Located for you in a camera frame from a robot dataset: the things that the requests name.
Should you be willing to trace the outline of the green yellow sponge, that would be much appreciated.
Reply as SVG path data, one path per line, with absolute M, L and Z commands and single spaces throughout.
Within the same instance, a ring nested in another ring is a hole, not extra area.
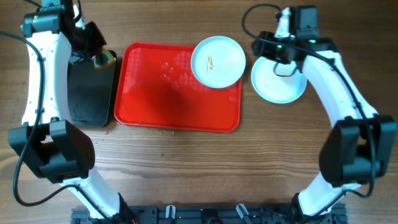
M 104 48 L 102 48 L 101 51 L 93 57 L 95 69 L 107 68 L 107 67 L 111 66 L 112 64 L 114 64 L 115 61 L 116 61 L 116 58 L 112 54 L 112 52 L 109 50 L 106 50 Z

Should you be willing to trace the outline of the white plate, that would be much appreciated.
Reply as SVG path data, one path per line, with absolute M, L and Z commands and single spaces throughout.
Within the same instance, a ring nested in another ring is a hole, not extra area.
M 226 88 L 242 77 L 246 56 L 234 39 L 217 35 L 204 39 L 194 48 L 190 64 L 193 75 L 201 84 Z
M 295 62 L 284 65 L 265 57 L 259 57 L 252 66 L 251 83 L 261 98 L 276 104 L 297 100 L 307 87 L 307 79 Z

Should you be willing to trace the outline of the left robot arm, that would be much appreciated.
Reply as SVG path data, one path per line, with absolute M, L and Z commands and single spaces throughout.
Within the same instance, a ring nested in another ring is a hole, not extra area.
M 68 106 L 70 65 L 95 69 L 115 64 L 94 22 L 85 23 L 80 2 L 42 1 L 26 14 L 19 40 L 29 52 L 29 91 L 22 125 L 9 131 L 18 166 L 70 190 L 87 208 L 92 223 L 137 223 L 121 194 L 95 169 L 91 139 L 73 123 Z

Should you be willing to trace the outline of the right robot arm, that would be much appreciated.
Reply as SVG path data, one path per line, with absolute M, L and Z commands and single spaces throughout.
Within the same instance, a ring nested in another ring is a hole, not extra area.
M 320 171 L 294 195 L 288 216 L 291 223 L 320 222 L 346 194 L 358 195 L 363 185 L 373 192 L 387 171 L 397 125 L 363 98 L 337 46 L 319 36 L 315 6 L 278 9 L 275 18 L 275 32 L 254 37 L 251 81 L 265 100 L 280 104 L 312 85 L 326 110 L 331 133 L 319 155 Z

